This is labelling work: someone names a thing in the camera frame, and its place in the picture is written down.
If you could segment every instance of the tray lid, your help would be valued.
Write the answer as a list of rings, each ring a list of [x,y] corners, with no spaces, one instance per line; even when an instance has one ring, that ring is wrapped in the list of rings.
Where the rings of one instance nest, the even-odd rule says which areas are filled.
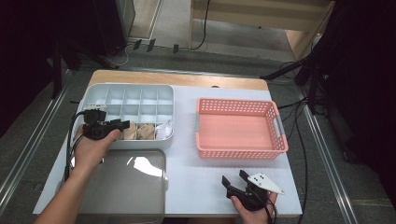
[[[161,150],[111,149],[87,188],[78,221],[161,223],[165,191],[165,155]]]

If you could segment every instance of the wire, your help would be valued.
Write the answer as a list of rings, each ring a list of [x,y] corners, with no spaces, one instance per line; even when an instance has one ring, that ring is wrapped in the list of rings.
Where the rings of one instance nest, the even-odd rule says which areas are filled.
[[[305,97],[305,98],[303,98],[302,100],[297,101],[297,102],[295,102],[295,103],[292,103],[292,104],[289,104],[289,105],[281,105],[281,106],[278,106],[277,109],[278,109],[278,110],[281,110],[281,109],[284,109],[284,108],[287,108],[287,107],[290,107],[290,106],[293,106],[293,105],[298,105],[298,104],[306,105],[307,103],[308,103],[308,97]],[[324,107],[324,109],[323,109],[324,111],[321,112],[321,113],[319,113],[317,110],[315,110],[316,114],[326,116],[326,108],[325,108],[325,104],[324,104],[324,102],[323,102],[323,99],[322,99],[322,98],[320,98],[320,99],[318,99],[318,100],[316,99],[316,100],[314,101],[314,104],[315,104],[315,105],[321,105],[321,106]],[[282,119],[282,121],[285,121],[285,120],[289,119],[289,118],[291,117],[291,115],[292,115],[294,109],[295,109],[295,108],[293,108],[293,109],[290,111],[290,113],[288,114],[288,116],[285,117],[284,119]]]
[[[70,123],[70,127],[69,127],[69,133],[67,134],[67,139],[66,139],[66,166],[64,167],[64,181],[66,181],[66,179],[69,177],[69,169],[70,169],[70,164],[71,164],[71,160],[70,160],[70,152],[71,152],[71,147],[70,147],[70,140],[72,138],[72,132],[73,132],[73,127],[74,124],[76,122],[76,119],[80,116],[80,115],[84,115],[85,111],[80,111],[78,112],[75,116],[72,117],[72,121]]]
[[[283,65],[285,65],[285,64],[288,64],[288,63],[295,63],[295,62],[286,62],[286,63],[282,63],[280,66],[279,66],[279,71],[282,69],[282,67],[283,67]],[[285,74],[282,74],[282,76],[283,77],[285,77],[285,78],[291,78],[291,77],[287,77]]]
[[[271,201],[271,199],[267,199],[269,202],[270,202],[270,204],[274,207],[274,214],[275,214],[275,217],[274,217],[274,222],[272,223],[272,224],[276,224],[276,219],[277,219],[277,209],[276,209],[276,206],[275,206],[275,204]]]
[[[82,137],[84,136],[84,133],[82,133],[75,141],[75,143],[73,144],[71,150],[70,150],[70,154],[68,155],[69,158],[73,158],[74,157],[74,152],[76,150],[76,147],[78,145],[78,143],[81,141]],[[72,163],[72,160],[70,160],[70,164],[69,164],[69,168],[73,170],[74,166]]]
[[[306,149],[305,149],[303,138],[301,137],[300,127],[298,125],[297,118],[295,119],[295,124],[296,124],[296,128],[297,128],[297,134],[299,136],[300,143],[301,143],[301,146],[303,148],[304,165],[305,165],[305,193],[304,193],[304,201],[303,201],[303,208],[302,208],[303,213],[300,215],[299,220],[297,222],[297,224],[300,224],[301,221],[303,220],[305,206],[306,206],[306,198],[307,198],[307,195],[308,195],[308,162],[307,162],[307,158],[306,158]]]
[[[201,44],[198,47],[195,47],[195,48],[193,48],[191,50],[198,50],[205,42],[205,39],[206,39],[206,21],[207,21],[207,12],[209,11],[209,4],[210,4],[210,0],[207,0],[205,22],[204,22],[204,38],[202,39],[202,42],[201,42]]]
[[[307,161],[307,157],[306,157],[306,148],[305,148],[305,145],[304,145],[303,138],[301,136],[300,126],[298,124],[298,118],[302,115],[302,113],[304,111],[304,107],[307,105],[307,102],[308,102],[307,99],[308,98],[305,97],[305,98],[303,98],[302,100],[300,100],[300,101],[298,101],[296,103],[289,104],[289,105],[282,105],[282,106],[279,107],[280,109],[283,109],[283,108],[286,108],[286,107],[297,105],[290,111],[290,114],[284,119],[284,120],[288,119],[290,117],[290,115],[292,114],[292,112],[294,112],[294,122],[293,122],[293,125],[292,125],[292,128],[291,128],[291,132],[290,132],[290,136],[288,137],[288,140],[289,140],[289,138],[291,137],[291,135],[293,133],[294,127],[296,127],[297,134],[299,136],[300,143],[301,143],[301,146],[303,148],[303,155],[304,155],[305,183],[304,183],[304,200],[303,200],[303,206],[302,206],[303,213],[300,215],[297,224],[300,224],[301,221],[303,220],[304,211],[305,211],[305,207],[306,207],[306,201],[307,201],[307,195],[308,195],[308,161]],[[300,106],[303,106],[303,109],[299,113]]]
[[[129,55],[128,55],[128,52],[126,51],[129,47],[131,47],[131,46],[133,46],[133,45],[127,45],[126,47],[125,47],[125,49],[124,49],[124,53],[125,53],[125,56],[126,56],[126,60],[125,60],[125,62],[123,62],[123,63],[114,63],[113,61],[111,61],[110,59],[108,59],[107,57],[106,57],[106,59],[109,61],[109,62],[111,62],[111,63],[113,63],[114,65],[116,65],[116,66],[123,66],[123,65],[125,65],[126,63],[128,63],[128,61],[129,61]]]

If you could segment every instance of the table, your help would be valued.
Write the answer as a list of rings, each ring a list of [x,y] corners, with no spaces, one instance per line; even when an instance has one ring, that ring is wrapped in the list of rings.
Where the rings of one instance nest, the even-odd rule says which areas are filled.
[[[273,161],[265,162],[202,160],[198,156],[194,143],[194,129],[182,132],[180,128],[182,125],[193,126],[194,119],[177,122],[182,120],[182,117],[194,118],[197,95],[215,94],[235,97],[245,94],[251,98],[270,99],[264,80],[99,70],[94,72],[89,85],[103,82],[169,84],[173,85],[175,95],[179,95],[175,104],[177,107],[184,106],[184,108],[175,113],[173,144],[163,151],[166,155],[166,175],[169,178],[165,196],[166,217],[235,217],[237,213],[225,197],[226,189],[220,181],[221,176],[225,175],[234,186],[242,189],[245,182],[238,176],[240,169],[247,171],[250,175],[264,172],[286,191],[286,194],[280,195],[276,202],[279,217],[295,217],[302,213],[286,153]],[[185,113],[186,108],[190,108],[192,112]],[[188,133],[190,137],[185,137],[184,133]],[[34,214],[41,213],[60,185],[65,160],[65,153],[62,150],[65,150],[64,145],[49,174]]]
[[[205,19],[207,1],[191,0],[189,48],[193,20]],[[324,31],[333,5],[327,0],[211,0],[207,20],[286,30],[294,58],[300,60]]]

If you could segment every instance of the power cord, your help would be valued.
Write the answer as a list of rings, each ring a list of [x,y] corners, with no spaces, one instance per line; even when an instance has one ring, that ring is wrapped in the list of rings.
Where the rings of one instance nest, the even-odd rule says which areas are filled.
[[[258,199],[260,200],[260,202],[261,202],[262,204],[264,204],[264,210],[265,210],[265,213],[266,213],[267,216],[268,216],[268,223],[269,223],[269,224],[276,224],[277,209],[276,209],[275,204],[274,204],[270,199],[267,199],[267,200],[269,201],[269,203],[265,203],[265,202],[262,200],[262,198],[261,198],[255,191],[251,191],[250,193],[253,193],[253,194],[256,196],[256,198],[258,198]],[[274,220],[272,219],[272,216],[271,216],[271,214],[270,214],[270,211],[269,211],[268,208],[267,208],[267,204],[271,204],[271,205],[274,207],[274,214],[275,214]]]
[[[304,211],[305,211],[305,207],[306,207],[306,201],[307,201],[307,194],[308,194],[308,162],[307,162],[307,157],[306,157],[306,148],[305,148],[304,141],[303,141],[303,138],[302,138],[301,132],[300,132],[300,127],[299,127],[299,124],[298,124],[298,118],[302,115],[302,113],[304,111],[304,107],[306,106],[306,104],[308,102],[307,100],[308,100],[308,98],[305,97],[305,98],[303,98],[302,100],[300,100],[300,101],[298,101],[296,103],[293,103],[293,104],[290,104],[290,105],[282,105],[282,106],[280,106],[278,108],[278,109],[283,109],[283,108],[287,108],[287,107],[296,105],[290,111],[290,114],[283,120],[288,119],[290,117],[290,115],[294,112],[294,122],[293,122],[293,126],[291,128],[290,136],[288,137],[288,139],[291,137],[294,127],[296,127],[297,134],[299,136],[300,143],[301,143],[301,146],[303,148],[303,155],[304,155],[304,175],[305,175],[304,179],[305,179],[305,184],[304,184],[304,200],[303,200],[303,205],[302,205],[303,213],[300,215],[297,224],[300,224],[301,221],[303,220]]]
[[[75,124],[77,118],[80,115],[85,115],[85,111],[80,111],[75,116],[72,117],[72,121],[71,121],[70,126],[69,126],[69,133],[67,134],[67,139],[66,139],[66,166],[64,167],[64,181],[66,181],[67,178],[70,175],[70,168],[72,166],[72,162],[71,162],[71,159],[70,159],[71,155],[72,155],[74,149],[76,148],[78,142],[80,141],[80,139],[82,138],[82,135],[83,135],[82,134],[78,138],[78,141],[75,141],[75,143],[73,144],[72,147],[70,146],[70,141],[72,139],[73,127],[74,127],[74,124]]]
[[[202,39],[201,44],[198,47],[192,48],[191,50],[198,50],[205,42],[205,39],[206,39],[206,21],[207,21],[207,12],[209,11],[209,5],[210,5],[210,0],[207,0],[205,22],[204,22],[204,38]]]
[[[124,49],[124,53],[125,53],[125,56],[126,56],[125,62],[123,62],[123,63],[114,63],[113,61],[111,61],[111,60],[108,59],[107,57],[106,57],[106,59],[107,59],[110,63],[113,63],[113,64],[116,65],[116,66],[123,66],[123,65],[127,64],[128,61],[129,61],[129,54],[128,54],[128,52],[127,52],[127,49],[128,49],[129,47],[131,47],[131,46],[133,46],[133,45],[127,45],[127,46],[125,47],[125,49]]]
[[[286,63],[282,63],[282,64],[279,66],[279,69],[278,69],[278,70],[280,71],[280,70],[282,69],[282,67],[283,67],[284,65],[288,64],[288,63],[295,63],[295,62],[286,62]],[[291,79],[291,77],[287,77],[285,74],[282,74],[282,76],[285,77],[285,78]]]

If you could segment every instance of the black cable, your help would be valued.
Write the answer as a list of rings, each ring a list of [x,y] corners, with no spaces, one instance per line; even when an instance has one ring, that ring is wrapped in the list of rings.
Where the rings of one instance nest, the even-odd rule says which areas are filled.
[[[69,133],[67,134],[67,139],[66,139],[66,166],[64,167],[64,181],[66,181],[66,179],[69,177],[69,169],[70,169],[70,140],[72,138],[72,132],[73,132],[73,127],[74,124],[76,122],[76,119],[78,118],[78,116],[80,115],[84,115],[85,111],[80,111],[78,112],[75,116],[73,116],[72,121],[70,123],[70,127],[69,127]]]
[[[281,105],[281,106],[278,106],[277,109],[278,109],[278,110],[281,110],[281,109],[284,109],[284,108],[287,108],[287,107],[290,107],[290,106],[293,106],[293,105],[297,105],[297,104],[299,104],[299,103],[302,103],[302,104],[305,104],[305,105],[306,105],[306,104],[307,104],[307,99],[308,99],[308,97],[305,97],[305,98],[303,98],[302,100],[297,101],[297,102],[295,102],[295,103],[292,103],[292,104],[289,104],[289,105]],[[325,104],[324,104],[323,99],[319,99],[319,100],[315,99],[314,105],[321,105],[321,106],[325,107]],[[293,108],[293,109],[290,111],[290,113],[288,114],[288,116],[285,117],[284,119],[282,119],[282,121],[285,121],[285,120],[287,120],[288,118],[290,118],[291,115],[292,115],[292,113],[293,113],[293,111],[294,111],[294,109],[295,109],[295,108]],[[318,111],[315,109],[315,112],[316,112],[317,115],[324,115],[324,116],[326,116],[326,108],[324,108],[323,110],[324,110],[323,112],[318,112]]]
[[[304,141],[303,141],[303,138],[301,136],[300,127],[298,125],[297,110],[295,110],[295,114],[294,115],[296,116],[296,118],[295,118],[295,126],[297,128],[297,134],[299,136],[300,143],[301,143],[301,146],[303,148],[304,166],[305,166],[305,193],[304,193],[304,201],[303,201],[303,208],[302,208],[303,213],[300,215],[299,220],[297,222],[297,224],[300,224],[301,221],[303,220],[305,206],[306,206],[306,198],[307,198],[307,195],[308,195],[308,162],[307,162],[307,158],[306,158],[306,149],[305,149]]]
[[[195,47],[195,48],[193,48],[191,50],[198,50],[205,42],[205,39],[206,39],[206,21],[207,21],[207,12],[209,11],[209,4],[210,4],[210,0],[207,0],[205,22],[204,22],[204,38],[202,39],[202,42],[201,42],[201,44],[198,47]]]
[[[275,217],[274,217],[274,222],[273,222],[272,224],[276,224],[276,219],[277,219],[277,209],[276,209],[276,206],[275,206],[275,204],[271,201],[271,199],[268,199],[268,201],[269,201],[270,204],[274,207],[274,214],[275,214]]]
[[[283,65],[288,64],[288,63],[295,63],[295,62],[286,62],[286,63],[282,63],[282,64],[279,66],[279,69],[278,69],[278,70],[280,71],[280,70],[282,69]],[[282,74],[282,76],[285,77],[285,78],[291,79],[291,77],[287,77],[286,74]]]
[[[306,207],[306,201],[307,201],[307,194],[308,194],[308,162],[307,162],[307,157],[306,157],[306,149],[305,149],[304,141],[303,141],[303,138],[301,136],[300,127],[298,125],[298,118],[302,115],[302,113],[304,111],[304,106],[306,106],[306,104],[307,104],[307,97],[301,99],[300,101],[298,101],[296,103],[293,103],[293,104],[290,104],[290,105],[282,105],[282,106],[278,107],[278,109],[283,109],[283,108],[286,108],[286,107],[289,107],[289,106],[297,105],[296,107],[294,107],[290,111],[290,114],[285,118],[285,119],[288,119],[289,116],[291,115],[291,113],[294,112],[294,122],[293,122],[293,126],[291,128],[291,132],[290,132],[290,136],[288,137],[288,140],[289,140],[289,138],[291,137],[291,135],[293,133],[294,127],[296,127],[297,134],[299,136],[300,143],[301,143],[301,146],[303,148],[303,155],[304,155],[304,174],[305,174],[305,186],[304,187],[305,187],[305,190],[304,190],[304,200],[303,200],[303,206],[302,206],[303,213],[300,215],[297,224],[300,224],[301,221],[303,220],[304,211],[305,211],[305,207]],[[301,105],[303,106],[303,110],[300,113],[298,113],[299,108],[300,108]]]
[[[76,147],[78,145],[78,143],[81,141],[82,137],[84,136],[84,133],[81,134],[75,141],[75,143],[73,144],[71,150],[70,150],[70,154],[68,155],[69,158],[73,158],[74,156],[74,151],[76,150]],[[69,164],[69,168],[73,170],[74,166],[70,160],[70,164]]]
[[[276,223],[276,214],[275,214],[275,220],[274,220],[274,222],[273,222],[273,219],[272,219],[272,216],[271,216],[271,214],[270,214],[270,211],[269,211],[268,208],[267,208],[267,204],[268,204],[268,203],[265,203],[256,191],[252,190],[250,193],[253,193],[253,194],[256,196],[256,198],[258,198],[258,199],[260,200],[260,202],[264,205],[265,213],[266,213],[267,216],[268,216],[268,223],[270,223],[270,224],[275,224],[275,223]],[[273,204],[273,202],[272,202],[270,199],[268,199],[268,198],[267,198],[267,201],[270,201],[270,204],[274,207],[274,211],[276,211],[276,207],[275,207],[275,205]]]

